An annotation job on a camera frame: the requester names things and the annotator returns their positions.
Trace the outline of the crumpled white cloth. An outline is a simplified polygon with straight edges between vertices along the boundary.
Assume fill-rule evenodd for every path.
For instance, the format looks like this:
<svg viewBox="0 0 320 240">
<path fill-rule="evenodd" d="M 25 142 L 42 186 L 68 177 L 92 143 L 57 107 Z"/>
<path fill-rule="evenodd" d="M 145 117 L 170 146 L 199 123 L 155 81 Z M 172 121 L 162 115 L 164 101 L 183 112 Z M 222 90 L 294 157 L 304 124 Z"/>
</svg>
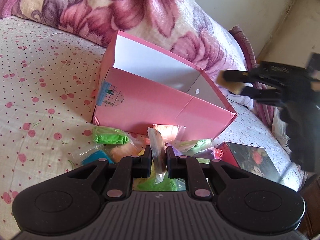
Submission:
<svg viewBox="0 0 320 240">
<path fill-rule="evenodd" d="M 272 121 L 272 134 L 280 143 L 282 148 L 287 152 L 291 153 L 291 150 L 288 147 L 289 137 L 286 134 L 287 124 L 280 119 L 280 109 L 274 109 L 273 121 Z"/>
</svg>

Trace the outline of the peach clay bag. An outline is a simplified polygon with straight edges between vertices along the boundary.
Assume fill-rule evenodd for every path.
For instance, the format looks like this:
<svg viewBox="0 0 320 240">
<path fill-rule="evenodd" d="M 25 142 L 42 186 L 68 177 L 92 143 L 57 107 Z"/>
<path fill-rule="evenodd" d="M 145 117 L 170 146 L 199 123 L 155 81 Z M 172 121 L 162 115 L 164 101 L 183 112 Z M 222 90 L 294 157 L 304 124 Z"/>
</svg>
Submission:
<svg viewBox="0 0 320 240">
<path fill-rule="evenodd" d="M 140 152 L 140 150 L 130 142 L 123 145 L 106 145 L 104 150 L 115 163 L 120 162 L 123 157 L 138 155 Z"/>
</svg>

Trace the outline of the red clay bag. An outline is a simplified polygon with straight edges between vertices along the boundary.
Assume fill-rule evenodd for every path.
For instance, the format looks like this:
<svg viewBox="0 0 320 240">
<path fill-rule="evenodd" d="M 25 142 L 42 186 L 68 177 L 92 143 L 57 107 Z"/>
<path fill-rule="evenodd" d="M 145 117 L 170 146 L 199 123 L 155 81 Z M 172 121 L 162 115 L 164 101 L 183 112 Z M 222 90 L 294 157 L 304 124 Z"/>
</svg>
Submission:
<svg viewBox="0 0 320 240">
<path fill-rule="evenodd" d="M 220 149 L 218 149 L 218 148 L 214 148 L 213 155 L 214 155 L 214 158 L 215 158 L 215 159 L 222 160 L 223 151 L 220 150 Z"/>
</svg>

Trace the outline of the pink cardboard box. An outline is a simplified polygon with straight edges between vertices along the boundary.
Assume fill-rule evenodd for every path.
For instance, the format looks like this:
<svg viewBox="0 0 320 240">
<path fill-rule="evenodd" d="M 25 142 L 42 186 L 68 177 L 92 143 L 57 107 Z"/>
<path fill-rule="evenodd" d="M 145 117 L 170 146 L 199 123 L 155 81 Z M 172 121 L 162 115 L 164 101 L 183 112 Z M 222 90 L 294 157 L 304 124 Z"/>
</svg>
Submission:
<svg viewBox="0 0 320 240">
<path fill-rule="evenodd" d="M 154 124 L 183 126 L 183 140 L 215 138 L 236 111 L 200 68 L 119 31 L 100 67 L 92 123 L 146 134 Z"/>
</svg>

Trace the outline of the bright green clay bag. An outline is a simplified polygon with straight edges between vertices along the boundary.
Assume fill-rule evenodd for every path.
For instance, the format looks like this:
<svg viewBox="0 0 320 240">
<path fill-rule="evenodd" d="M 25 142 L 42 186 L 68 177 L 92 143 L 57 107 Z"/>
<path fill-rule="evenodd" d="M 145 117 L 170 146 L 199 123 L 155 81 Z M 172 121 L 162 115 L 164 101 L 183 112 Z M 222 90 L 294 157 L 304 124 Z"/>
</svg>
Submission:
<svg viewBox="0 0 320 240">
<path fill-rule="evenodd" d="M 97 144 L 105 145 L 124 145 L 130 141 L 122 130 L 104 126 L 93 127 L 92 140 Z"/>
</svg>

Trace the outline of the cherry print bed sheet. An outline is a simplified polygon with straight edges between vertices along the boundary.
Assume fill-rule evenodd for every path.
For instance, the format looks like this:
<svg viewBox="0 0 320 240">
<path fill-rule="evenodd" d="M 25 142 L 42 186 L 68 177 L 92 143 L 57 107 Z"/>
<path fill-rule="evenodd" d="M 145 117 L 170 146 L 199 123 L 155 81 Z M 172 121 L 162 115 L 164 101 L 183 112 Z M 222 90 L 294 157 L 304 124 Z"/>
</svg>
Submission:
<svg viewBox="0 0 320 240">
<path fill-rule="evenodd" d="M 18 17 L 1 19 L 1 236 L 20 229 L 12 214 L 23 190 L 69 172 L 105 144 L 92 140 L 97 78 L 107 49 Z M 228 100 L 234 121 L 214 140 L 263 148 L 283 185 L 298 190 L 303 173 L 271 131 Z M 146 134 L 123 131 L 142 155 Z"/>
</svg>

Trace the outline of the light orange clay bag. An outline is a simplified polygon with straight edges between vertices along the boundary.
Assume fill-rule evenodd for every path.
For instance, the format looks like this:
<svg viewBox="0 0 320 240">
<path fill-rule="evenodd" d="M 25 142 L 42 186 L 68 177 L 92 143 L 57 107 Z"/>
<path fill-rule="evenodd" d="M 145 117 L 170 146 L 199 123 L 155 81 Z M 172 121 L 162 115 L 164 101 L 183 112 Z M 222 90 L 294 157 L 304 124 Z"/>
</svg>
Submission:
<svg viewBox="0 0 320 240">
<path fill-rule="evenodd" d="M 181 141 L 185 132 L 185 127 L 180 125 L 154 124 L 152 127 L 161 134 L 165 143 L 170 143 L 176 140 Z"/>
</svg>

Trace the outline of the blue clay bag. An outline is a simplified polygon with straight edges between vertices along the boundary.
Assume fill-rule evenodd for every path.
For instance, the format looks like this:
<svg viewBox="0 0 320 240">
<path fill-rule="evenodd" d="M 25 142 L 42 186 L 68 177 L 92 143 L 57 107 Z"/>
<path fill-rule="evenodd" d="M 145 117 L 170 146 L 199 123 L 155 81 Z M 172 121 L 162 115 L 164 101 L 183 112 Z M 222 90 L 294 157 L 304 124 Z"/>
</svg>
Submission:
<svg viewBox="0 0 320 240">
<path fill-rule="evenodd" d="M 87 157 L 85 157 L 82 161 L 81 161 L 81 165 L 87 165 L 89 163 L 92 163 L 96 160 L 102 160 L 102 161 L 108 161 L 110 164 L 113 164 L 114 161 L 102 150 L 98 150 L 90 155 L 88 155 Z"/>
</svg>

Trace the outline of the floral pink fleece blanket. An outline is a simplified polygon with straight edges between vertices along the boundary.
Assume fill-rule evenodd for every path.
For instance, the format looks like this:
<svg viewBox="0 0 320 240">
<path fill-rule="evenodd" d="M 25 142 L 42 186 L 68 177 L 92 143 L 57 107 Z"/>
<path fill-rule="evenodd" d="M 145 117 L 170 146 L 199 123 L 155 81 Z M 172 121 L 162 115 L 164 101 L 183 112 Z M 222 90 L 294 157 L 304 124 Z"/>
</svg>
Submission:
<svg viewBox="0 0 320 240">
<path fill-rule="evenodd" d="M 221 70 L 257 65 L 242 30 L 224 29 L 195 0 L 1 0 L 1 17 L 11 15 L 103 47 L 123 31 L 186 59 L 213 80 Z"/>
</svg>

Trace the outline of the light green clay bag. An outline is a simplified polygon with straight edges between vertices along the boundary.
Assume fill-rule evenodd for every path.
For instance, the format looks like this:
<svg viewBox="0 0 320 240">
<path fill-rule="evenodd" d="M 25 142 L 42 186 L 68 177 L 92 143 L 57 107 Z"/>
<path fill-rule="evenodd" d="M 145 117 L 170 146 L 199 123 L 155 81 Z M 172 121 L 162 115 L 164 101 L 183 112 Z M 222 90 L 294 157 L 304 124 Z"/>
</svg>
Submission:
<svg viewBox="0 0 320 240">
<path fill-rule="evenodd" d="M 213 139 L 201 139 L 191 141 L 174 141 L 173 147 L 183 155 L 193 156 L 199 152 L 214 147 Z"/>
</svg>

